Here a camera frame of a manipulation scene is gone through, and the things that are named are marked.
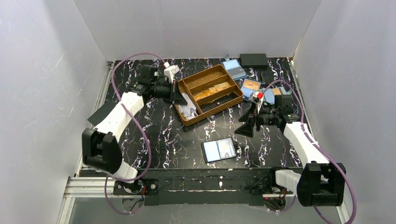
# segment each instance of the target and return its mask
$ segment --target marble pattern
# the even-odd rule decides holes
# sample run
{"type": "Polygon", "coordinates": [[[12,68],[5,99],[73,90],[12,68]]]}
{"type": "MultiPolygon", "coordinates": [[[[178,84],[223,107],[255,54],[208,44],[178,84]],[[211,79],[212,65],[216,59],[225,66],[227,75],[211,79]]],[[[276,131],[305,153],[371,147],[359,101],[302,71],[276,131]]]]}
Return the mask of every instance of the marble pattern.
{"type": "MultiPolygon", "coordinates": [[[[180,72],[181,79],[220,64],[224,59],[173,59],[180,72]]],[[[132,77],[140,74],[143,64],[159,64],[159,60],[132,60],[120,66],[116,71],[115,82],[120,92],[125,91],[132,77]]],[[[269,58],[266,70],[245,69],[252,80],[263,80],[269,84],[275,79],[288,82],[293,88],[295,83],[287,58],[269,58]]],[[[117,102],[113,88],[109,85],[106,100],[117,102]]],[[[300,113],[295,102],[295,112],[300,113]]],[[[298,155],[290,142],[272,126],[262,126],[255,132],[254,138],[235,135],[234,130],[242,125],[238,118],[250,107],[242,102],[192,126],[182,124],[172,105],[160,99],[151,99],[135,115],[143,127],[152,150],[151,168],[255,168],[255,167],[296,167],[301,166],[298,155]],[[237,157],[206,164],[202,155],[201,143],[232,137],[238,142],[237,157]]],[[[120,139],[120,147],[125,161],[133,167],[144,168],[147,165],[147,149],[141,133],[135,124],[126,128],[120,139]]]]}

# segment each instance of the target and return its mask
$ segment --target purple hose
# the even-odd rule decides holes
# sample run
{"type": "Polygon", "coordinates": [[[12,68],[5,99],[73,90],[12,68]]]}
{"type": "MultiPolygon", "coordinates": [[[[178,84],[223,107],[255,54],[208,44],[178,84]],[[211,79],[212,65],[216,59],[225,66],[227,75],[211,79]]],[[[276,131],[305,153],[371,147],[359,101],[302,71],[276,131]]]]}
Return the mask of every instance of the purple hose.
{"type": "MultiPolygon", "coordinates": [[[[297,100],[297,102],[298,102],[298,105],[300,106],[300,109],[301,109],[301,128],[302,128],[302,130],[303,130],[303,132],[304,132],[304,135],[307,137],[308,141],[310,141],[310,143],[314,143],[314,141],[309,137],[308,133],[305,132],[305,128],[304,128],[304,125],[303,125],[303,123],[304,123],[304,110],[305,110],[304,105],[300,102],[300,99],[298,98],[298,96],[297,96],[296,92],[294,91],[294,89],[293,89],[287,82],[285,82],[285,81],[283,81],[283,80],[275,80],[275,81],[271,82],[271,83],[263,90],[263,93],[264,93],[265,91],[267,91],[267,89],[269,89],[273,84],[276,84],[276,83],[283,83],[283,84],[287,85],[287,86],[289,87],[289,89],[291,89],[291,91],[293,92],[293,95],[294,95],[294,97],[296,98],[296,100],[297,100]]],[[[343,177],[344,180],[345,180],[346,185],[347,185],[348,188],[349,188],[349,191],[350,191],[350,193],[351,193],[351,198],[352,198],[352,215],[351,215],[351,217],[349,218],[349,220],[348,220],[345,224],[351,224],[351,223],[353,222],[353,220],[355,219],[355,217],[356,217],[356,211],[357,211],[356,196],[355,196],[355,191],[354,191],[354,189],[352,188],[352,184],[350,183],[350,181],[349,181],[347,175],[344,173],[344,171],[341,169],[341,167],[339,167],[339,165],[329,156],[329,154],[327,154],[325,151],[323,151],[323,150],[319,147],[318,144],[312,144],[312,145],[313,145],[323,156],[325,156],[325,157],[330,161],[330,163],[332,163],[332,164],[334,165],[334,167],[341,173],[342,177],[343,177]]],[[[295,199],[296,199],[296,197],[294,197],[293,202],[292,202],[292,204],[291,204],[289,207],[287,207],[286,209],[283,209],[283,210],[281,210],[281,211],[286,211],[286,210],[288,210],[288,209],[294,204],[295,199]]],[[[328,220],[326,217],[323,216],[322,213],[320,213],[320,211],[317,209],[317,207],[314,207],[314,209],[315,209],[315,211],[318,213],[318,215],[319,215],[326,223],[332,224],[332,222],[331,222],[330,220],[328,220]]]]}
{"type": "MultiPolygon", "coordinates": [[[[112,71],[112,74],[111,74],[111,84],[112,84],[112,86],[113,86],[115,95],[117,95],[117,99],[118,99],[119,102],[121,102],[121,106],[124,108],[125,112],[127,112],[127,114],[132,118],[132,120],[133,120],[134,123],[136,124],[137,128],[138,128],[139,131],[141,132],[141,134],[142,134],[142,136],[143,136],[143,138],[144,138],[144,141],[146,142],[147,151],[148,151],[148,163],[147,163],[147,166],[146,166],[146,168],[144,169],[144,171],[143,171],[139,176],[137,176],[137,177],[135,177],[135,178],[132,178],[132,179],[119,179],[119,178],[114,178],[114,179],[117,180],[117,181],[123,181],[123,182],[135,181],[135,180],[138,180],[138,179],[142,178],[142,177],[148,172],[148,170],[149,170],[149,168],[150,168],[150,165],[151,165],[151,148],[150,148],[150,142],[149,142],[149,140],[148,140],[146,134],[144,133],[144,131],[143,131],[141,125],[139,124],[139,122],[135,119],[135,117],[133,116],[133,114],[132,114],[132,113],[125,107],[125,105],[122,103],[120,92],[117,90],[117,87],[116,87],[115,81],[114,81],[115,71],[117,70],[117,68],[118,68],[120,65],[122,65],[125,61],[129,60],[129,59],[132,58],[132,57],[138,56],[138,55],[152,55],[152,56],[156,56],[156,57],[159,58],[163,63],[166,63],[165,60],[163,60],[159,55],[156,55],[156,54],[153,54],[153,53],[149,53],[149,52],[144,52],[144,53],[134,54],[134,55],[132,55],[132,56],[130,56],[130,57],[128,57],[128,58],[126,58],[126,59],[120,61],[120,63],[118,63],[118,64],[114,67],[114,69],[113,69],[113,71],[112,71]]],[[[129,214],[132,214],[132,213],[137,212],[140,208],[138,208],[136,211],[133,211],[133,212],[123,212],[123,211],[117,210],[117,209],[110,203],[110,200],[109,200],[109,198],[107,197],[107,180],[108,180],[108,178],[109,178],[109,176],[106,177],[106,181],[105,181],[105,198],[106,198],[106,201],[107,201],[107,203],[109,204],[110,208],[112,208],[115,212],[120,213],[120,214],[123,214],[123,215],[129,215],[129,214]]]]}

